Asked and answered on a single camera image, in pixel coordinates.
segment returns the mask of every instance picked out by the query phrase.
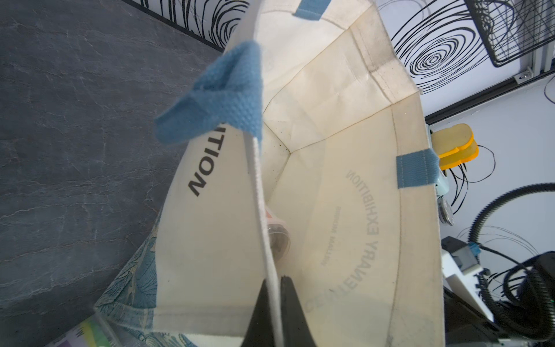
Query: metal bracket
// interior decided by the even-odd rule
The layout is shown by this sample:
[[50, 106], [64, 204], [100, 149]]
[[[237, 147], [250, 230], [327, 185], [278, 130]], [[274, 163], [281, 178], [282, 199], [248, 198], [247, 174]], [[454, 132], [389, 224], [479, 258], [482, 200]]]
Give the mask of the metal bracket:
[[519, 73], [518, 75], [515, 75], [514, 79], [517, 81], [518, 84], [521, 84], [521, 83], [524, 83], [526, 81], [529, 81], [533, 77], [534, 77], [534, 73], [532, 72], [530, 67], [527, 67], [526, 71], [523, 71], [523, 72]]

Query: blue strap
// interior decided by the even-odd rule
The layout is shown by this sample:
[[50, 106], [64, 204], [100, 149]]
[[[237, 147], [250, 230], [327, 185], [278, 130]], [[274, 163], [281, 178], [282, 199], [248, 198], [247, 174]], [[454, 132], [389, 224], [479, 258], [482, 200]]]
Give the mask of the blue strap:
[[154, 121], [156, 138], [179, 143], [221, 123], [262, 139], [260, 47], [243, 42], [219, 57], [196, 80], [193, 90]]
[[331, 0], [302, 0], [293, 16], [319, 21]]
[[439, 174], [440, 159], [431, 148], [397, 156], [399, 188], [435, 183]]

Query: blue connector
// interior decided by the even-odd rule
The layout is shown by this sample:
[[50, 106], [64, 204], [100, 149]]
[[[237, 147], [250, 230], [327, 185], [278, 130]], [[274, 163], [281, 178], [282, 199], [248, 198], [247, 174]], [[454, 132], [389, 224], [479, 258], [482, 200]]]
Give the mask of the blue connector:
[[468, 248], [470, 248], [470, 251], [472, 251], [472, 254], [474, 254], [474, 256], [479, 255], [480, 252], [482, 251], [480, 249], [480, 246], [478, 246], [478, 244], [475, 242], [469, 242]]

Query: yellow object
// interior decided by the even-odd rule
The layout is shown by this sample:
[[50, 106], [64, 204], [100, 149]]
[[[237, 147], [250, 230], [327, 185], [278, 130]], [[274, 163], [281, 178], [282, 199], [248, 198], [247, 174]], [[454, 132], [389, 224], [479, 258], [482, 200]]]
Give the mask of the yellow object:
[[478, 156], [478, 152], [478, 144], [473, 140], [467, 148], [459, 150], [455, 154], [441, 158], [440, 169], [447, 170], [459, 166], [462, 163], [468, 163], [470, 160], [473, 160]]
[[431, 134], [431, 138], [433, 150], [441, 159], [470, 147], [474, 134], [468, 124], [457, 124]]

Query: canvas tote bag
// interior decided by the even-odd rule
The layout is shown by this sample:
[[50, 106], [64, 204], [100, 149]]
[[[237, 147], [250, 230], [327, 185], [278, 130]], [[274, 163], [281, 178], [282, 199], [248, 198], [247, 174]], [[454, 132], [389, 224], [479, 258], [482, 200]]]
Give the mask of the canvas tote bag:
[[[438, 159], [375, 4], [253, 2], [156, 132], [189, 144], [96, 304], [108, 319], [160, 345], [240, 345], [266, 279], [282, 345], [285, 275], [318, 346], [444, 344]], [[286, 224], [277, 261], [266, 210]]]

